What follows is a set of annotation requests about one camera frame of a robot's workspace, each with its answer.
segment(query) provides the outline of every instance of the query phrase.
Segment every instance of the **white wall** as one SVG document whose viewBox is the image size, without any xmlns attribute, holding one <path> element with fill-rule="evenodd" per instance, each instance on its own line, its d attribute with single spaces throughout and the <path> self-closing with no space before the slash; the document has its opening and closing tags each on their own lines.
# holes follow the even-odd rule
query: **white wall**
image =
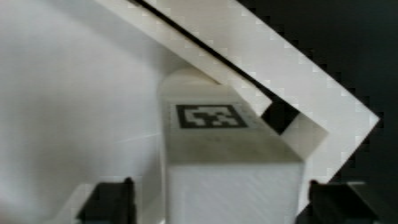
<svg viewBox="0 0 398 224">
<path fill-rule="evenodd" d="M 40 223 L 77 184 L 147 172 L 184 65 L 92 1 L 0 2 L 0 223 Z"/>
</svg>

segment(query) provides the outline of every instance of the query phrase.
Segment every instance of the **white block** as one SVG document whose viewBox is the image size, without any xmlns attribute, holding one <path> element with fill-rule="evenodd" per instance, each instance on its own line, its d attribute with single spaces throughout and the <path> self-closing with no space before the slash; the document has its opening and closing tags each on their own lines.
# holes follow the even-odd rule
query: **white block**
<svg viewBox="0 0 398 224">
<path fill-rule="evenodd" d="M 303 163 L 234 90 L 164 84 L 161 98 L 164 222 L 291 224 Z"/>
</svg>

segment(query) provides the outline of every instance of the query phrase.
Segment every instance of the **white surface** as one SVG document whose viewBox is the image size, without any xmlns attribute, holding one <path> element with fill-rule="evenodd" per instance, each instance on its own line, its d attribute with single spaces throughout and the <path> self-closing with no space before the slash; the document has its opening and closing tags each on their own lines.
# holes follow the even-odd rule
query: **white surface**
<svg viewBox="0 0 398 224">
<path fill-rule="evenodd" d="M 308 180 L 331 178 L 378 118 L 235 0 L 148 2 L 303 113 L 282 133 L 307 164 L 301 209 Z"/>
<path fill-rule="evenodd" d="M 0 1 L 1 224 L 52 219 L 76 187 L 125 176 L 150 206 L 156 88 L 180 66 L 95 2 Z"/>
<path fill-rule="evenodd" d="M 303 162 L 234 90 L 211 82 L 198 84 L 195 78 L 189 77 L 191 82 L 187 78 L 180 83 L 171 82 L 173 85 L 164 82 L 159 92 L 164 133 L 164 222 L 292 223 Z M 218 105 L 196 109 L 207 116 L 216 116 L 214 111 L 225 114 L 225 107 L 219 105 L 232 105 L 246 127 L 182 128 L 175 105 Z M 200 115 L 187 113 L 191 111 L 186 109 L 180 116 L 186 116 L 187 122 L 202 121 Z"/>
<path fill-rule="evenodd" d="M 141 30 L 147 36 L 161 43 L 170 51 L 179 55 L 186 62 L 211 76 L 214 81 L 232 86 L 241 98 L 250 104 L 257 115 L 262 114 L 269 105 L 269 99 L 257 91 L 251 83 L 239 77 L 218 59 L 196 47 L 186 37 L 175 32 L 173 28 L 156 18 L 150 12 L 136 7 L 125 0 L 93 0 L 106 9 L 116 14 L 124 21 Z"/>
</svg>

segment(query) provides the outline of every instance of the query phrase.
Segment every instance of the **black and white square marker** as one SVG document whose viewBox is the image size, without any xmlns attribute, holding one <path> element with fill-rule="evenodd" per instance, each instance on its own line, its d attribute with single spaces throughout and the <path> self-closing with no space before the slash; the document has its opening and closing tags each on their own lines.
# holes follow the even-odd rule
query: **black and white square marker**
<svg viewBox="0 0 398 224">
<path fill-rule="evenodd" d="M 180 128 L 244 128 L 232 105 L 175 105 Z"/>
</svg>

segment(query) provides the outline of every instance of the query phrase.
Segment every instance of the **dark background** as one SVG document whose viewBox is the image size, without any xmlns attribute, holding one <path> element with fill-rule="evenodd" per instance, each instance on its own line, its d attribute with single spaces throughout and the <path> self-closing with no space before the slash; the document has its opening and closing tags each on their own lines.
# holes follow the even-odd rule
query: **dark background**
<svg viewBox="0 0 398 224">
<path fill-rule="evenodd" d="M 239 2 L 381 118 L 331 182 L 365 181 L 398 211 L 398 1 Z"/>
</svg>

